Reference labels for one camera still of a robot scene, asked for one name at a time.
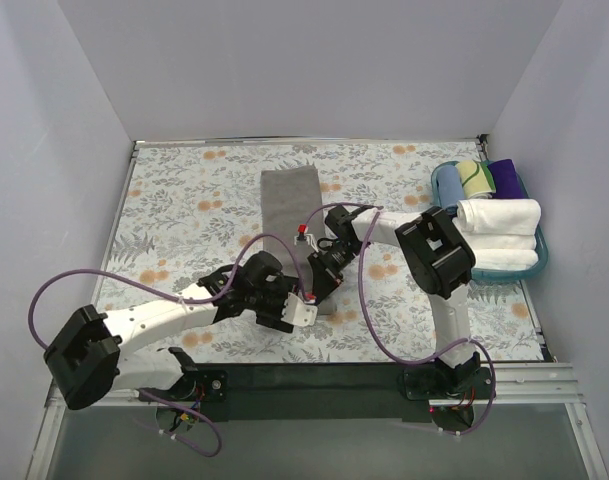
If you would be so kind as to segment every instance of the leaf pattern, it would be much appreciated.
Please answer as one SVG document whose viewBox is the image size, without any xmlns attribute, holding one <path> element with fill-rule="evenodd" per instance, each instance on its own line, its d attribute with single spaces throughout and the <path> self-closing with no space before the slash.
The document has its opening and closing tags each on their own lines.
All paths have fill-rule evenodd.
<svg viewBox="0 0 609 480">
<path fill-rule="evenodd" d="M 430 206 L 430 175 L 448 160 L 478 160 L 473 142 L 414 144 L 243 144 L 142 147 L 129 185 L 107 269 L 179 291 L 233 262 L 262 231 L 262 170 L 315 165 L 325 203 L 377 202 L 393 211 Z M 250 252 L 261 249 L 261 242 Z M 435 348 L 431 309 L 394 247 L 372 245 L 365 259 L 369 312 L 382 340 L 404 358 Z M 357 262 L 334 293 L 338 312 L 283 334 L 255 324 L 251 312 L 146 347 L 182 346 L 196 362 L 374 362 L 387 358 L 373 342 L 359 308 Z M 152 298 L 105 280 L 99 308 L 125 308 Z M 519 284 L 472 282 L 473 336 L 498 360 L 542 355 Z"/>
</svg>

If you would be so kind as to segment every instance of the white panel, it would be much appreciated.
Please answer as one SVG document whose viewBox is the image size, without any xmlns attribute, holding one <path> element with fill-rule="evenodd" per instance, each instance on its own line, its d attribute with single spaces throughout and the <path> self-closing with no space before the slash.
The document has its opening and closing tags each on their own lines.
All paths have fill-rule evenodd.
<svg viewBox="0 0 609 480">
<path fill-rule="evenodd" d="M 98 266 L 130 141 L 54 0 L 0 0 L 0 479 L 24 478 L 50 375 L 26 312 L 38 286 Z M 38 305 L 46 341 L 91 282 Z"/>
<path fill-rule="evenodd" d="M 373 217 L 375 216 L 376 210 L 366 210 L 357 216 L 351 225 L 355 230 L 357 238 L 363 240 L 366 237 L 366 232 L 371 227 Z M 422 212 L 405 213 L 405 212 L 387 212 L 386 210 L 380 212 L 380 216 L 377 217 L 377 223 L 373 232 L 371 232 L 370 242 L 384 243 L 385 245 L 393 245 L 399 247 L 400 242 L 397 239 L 395 230 L 402 225 L 411 223 L 422 214 Z"/>
<path fill-rule="evenodd" d="M 435 350 L 446 348 L 460 338 L 471 337 L 471 322 L 468 319 L 468 285 L 457 287 L 448 299 L 439 295 L 429 295 L 431 312 L 435 322 Z M 470 343 L 458 345 L 440 355 L 446 365 L 456 368 L 469 361 L 475 353 L 475 346 Z"/>
<path fill-rule="evenodd" d="M 137 388 L 168 390 L 182 377 L 182 368 L 167 348 L 154 355 L 135 352 L 120 354 L 117 364 L 120 374 L 113 380 L 112 391 Z"/>
<path fill-rule="evenodd" d="M 570 360 L 609 470 L 609 1 L 565 0 L 491 136 L 542 204 L 551 258 L 529 282 Z"/>
<path fill-rule="evenodd" d="M 489 132 L 561 0 L 60 0 L 131 138 Z"/>
<path fill-rule="evenodd" d="M 204 300 L 211 297 L 196 283 L 179 293 L 182 298 Z M 169 300 L 153 300 L 143 305 L 107 312 L 104 324 L 113 336 L 122 338 L 120 355 L 128 356 L 158 340 L 179 335 L 184 330 L 212 325 L 217 307 L 212 303 L 186 305 Z"/>
</svg>

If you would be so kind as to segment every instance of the glass panel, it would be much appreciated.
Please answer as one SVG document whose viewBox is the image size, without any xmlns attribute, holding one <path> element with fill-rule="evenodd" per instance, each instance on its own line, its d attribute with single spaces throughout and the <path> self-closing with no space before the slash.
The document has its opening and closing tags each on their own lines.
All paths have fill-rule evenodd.
<svg viewBox="0 0 609 480">
<path fill-rule="evenodd" d="M 68 411 L 49 478 L 587 478 L 564 405 L 498 405 L 482 429 L 460 439 L 389 420 L 222 423 L 224 449 L 211 459 L 133 422 L 155 424 L 154 415 L 149 407 Z M 214 446 L 205 425 L 188 436 Z"/>
</svg>

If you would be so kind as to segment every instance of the rolled towel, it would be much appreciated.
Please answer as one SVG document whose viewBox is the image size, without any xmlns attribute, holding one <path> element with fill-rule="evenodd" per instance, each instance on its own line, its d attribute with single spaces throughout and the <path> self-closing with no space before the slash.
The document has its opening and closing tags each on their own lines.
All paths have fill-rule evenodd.
<svg viewBox="0 0 609 480">
<path fill-rule="evenodd" d="M 454 165 L 444 165 L 437 170 L 437 193 L 440 205 L 451 216 L 457 214 L 457 202 L 466 200 L 460 174 Z"/>
<path fill-rule="evenodd" d="M 491 198 L 491 194 L 495 192 L 495 183 L 486 165 L 473 160 L 464 160 L 455 168 L 460 174 L 460 182 L 467 199 Z"/>
<path fill-rule="evenodd" d="M 537 263 L 534 250 L 475 250 L 475 267 L 482 270 L 528 270 Z"/>
<path fill-rule="evenodd" d="M 493 180 L 495 181 L 495 193 L 493 194 L 493 198 L 526 198 L 526 195 L 524 195 L 524 191 L 520 186 L 513 160 L 507 158 L 506 160 L 489 163 L 488 170 L 491 172 L 491 175 L 493 175 Z"/>
<path fill-rule="evenodd" d="M 460 231 L 466 243 L 474 251 L 483 249 L 535 250 L 537 244 L 534 235 L 494 235 L 464 232 L 459 218 L 453 219 L 453 225 Z"/>
<path fill-rule="evenodd" d="M 540 204 L 523 200 L 461 200 L 457 218 L 463 232 L 497 235 L 534 235 L 540 221 Z"/>
</svg>

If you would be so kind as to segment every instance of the yellow towel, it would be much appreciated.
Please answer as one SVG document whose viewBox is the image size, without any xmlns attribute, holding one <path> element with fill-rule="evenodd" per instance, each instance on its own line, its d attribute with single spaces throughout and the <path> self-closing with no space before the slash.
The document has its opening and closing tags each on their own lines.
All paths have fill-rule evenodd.
<svg viewBox="0 0 609 480">
<path fill-rule="evenodd" d="M 464 195 L 471 198 L 491 198 L 495 193 L 495 183 L 486 165 L 473 160 L 464 160 L 455 165 L 460 174 Z"/>
</svg>

